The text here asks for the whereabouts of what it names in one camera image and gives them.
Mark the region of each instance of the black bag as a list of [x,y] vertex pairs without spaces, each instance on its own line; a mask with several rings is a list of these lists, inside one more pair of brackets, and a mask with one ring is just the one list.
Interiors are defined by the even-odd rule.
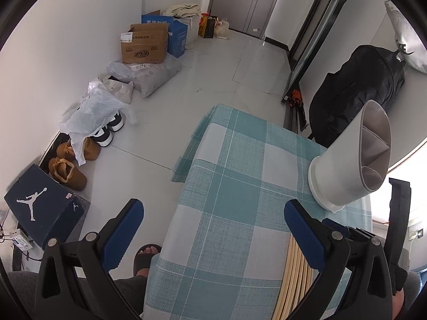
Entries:
[[368,100],[391,106],[405,83],[404,65],[391,52],[359,46],[336,73],[328,73],[310,104],[310,126],[316,143],[328,148]]

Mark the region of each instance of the black sandal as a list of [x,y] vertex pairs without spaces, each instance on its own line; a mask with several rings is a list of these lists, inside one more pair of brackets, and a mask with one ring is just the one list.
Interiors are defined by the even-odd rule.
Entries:
[[151,247],[154,247],[159,252],[161,252],[161,247],[159,245],[147,244],[147,245],[144,245],[143,247],[141,247],[138,250],[138,252],[136,253],[135,258],[134,258],[134,277],[135,277],[136,273],[138,273],[139,270],[141,270],[143,268],[150,268],[151,259],[156,254],[152,254],[152,253],[140,254],[140,252],[144,251],[147,248],[151,248]]

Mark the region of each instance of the black and white sneaker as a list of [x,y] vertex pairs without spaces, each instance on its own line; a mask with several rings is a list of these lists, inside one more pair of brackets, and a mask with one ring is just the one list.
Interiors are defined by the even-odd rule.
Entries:
[[120,112],[117,112],[117,114],[107,124],[107,127],[111,131],[116,132],[116,131],[120,130],[123,127],[124,124],[125,124],[125,122],[123,121],[123,118],[122,118]]
[[106,126],[97,131],[93,136],[91,136],[96,143],[98,143],[101,147],[106,147],[113,140],[113,134]]

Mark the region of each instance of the blue cardboard box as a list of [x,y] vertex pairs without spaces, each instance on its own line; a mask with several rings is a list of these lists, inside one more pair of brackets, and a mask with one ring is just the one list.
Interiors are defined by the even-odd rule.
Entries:
[[180,57],[185,52],[185,42],[187,40],[188,26],[182,24],[178,20],[174,20],[171,32],[169,33],[169,40],[167,44],[167,52],[174,57]]
[[31,165],[4,197],[16,219],[44,249],[51,238],[65,242],[84,214],[77,196]]
[[167,52],[174,57],[180,57],[185,52],[185,41],[187,39],[188,26],[182,24],[174,17],[166,17],[164,15],[146,14],[141,18],[143,24],[147,23],[167,23],[168,43]]

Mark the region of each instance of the plaid tablecloth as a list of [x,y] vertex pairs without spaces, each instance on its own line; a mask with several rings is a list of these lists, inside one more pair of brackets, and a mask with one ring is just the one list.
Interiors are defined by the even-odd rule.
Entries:
[[312,197],[308,167],[324,150],[255,116],[212,108],[173,171],[172,181],[185,186],[151,264],[144,319],[270,320],[290,238],[283,218],[290,199],[319,220],[371,230],[365,201],[334,214]]

